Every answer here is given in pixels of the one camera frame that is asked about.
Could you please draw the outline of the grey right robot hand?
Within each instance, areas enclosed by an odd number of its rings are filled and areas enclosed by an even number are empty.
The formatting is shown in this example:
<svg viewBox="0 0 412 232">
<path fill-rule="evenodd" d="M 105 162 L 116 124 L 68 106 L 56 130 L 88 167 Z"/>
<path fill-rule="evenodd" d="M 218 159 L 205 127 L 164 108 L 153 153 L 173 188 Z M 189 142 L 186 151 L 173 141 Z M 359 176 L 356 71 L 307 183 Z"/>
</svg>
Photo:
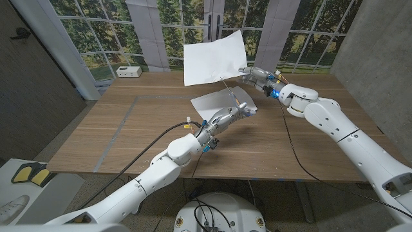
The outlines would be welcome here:
<svg viewBox="0 0 412 232">
<path fill-rule="evenodd" d="M 261 68 L 244 67 L 239 68 L 238 71 L 242 73 L 242 78 L 238 79 L 238 82 L 255 87 L 255 89 L 263 92 L 267 97 L 278 98 L 279 92 L 286 86 L 286 82 L 278 75 L 274 75 Z"/>
</svg>

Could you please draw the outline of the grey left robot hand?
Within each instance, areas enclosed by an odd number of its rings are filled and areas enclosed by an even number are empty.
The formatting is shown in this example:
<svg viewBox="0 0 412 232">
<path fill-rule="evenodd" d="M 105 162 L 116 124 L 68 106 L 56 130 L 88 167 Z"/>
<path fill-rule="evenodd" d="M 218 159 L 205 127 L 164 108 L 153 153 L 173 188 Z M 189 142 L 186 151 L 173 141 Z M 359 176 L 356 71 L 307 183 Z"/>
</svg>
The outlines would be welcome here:
<svg viewBox="0 0 412 232">
<path fill-rule="evenodd" d="M 246 102 L 241 103 L 239 106 L 222 108 L 194 136 L 201 145 L 204 145 L 210 142 L 217 134 L 225 131 L 233 122 L 256 113 L 256 110 L 247 108 Z"/>
</svg>

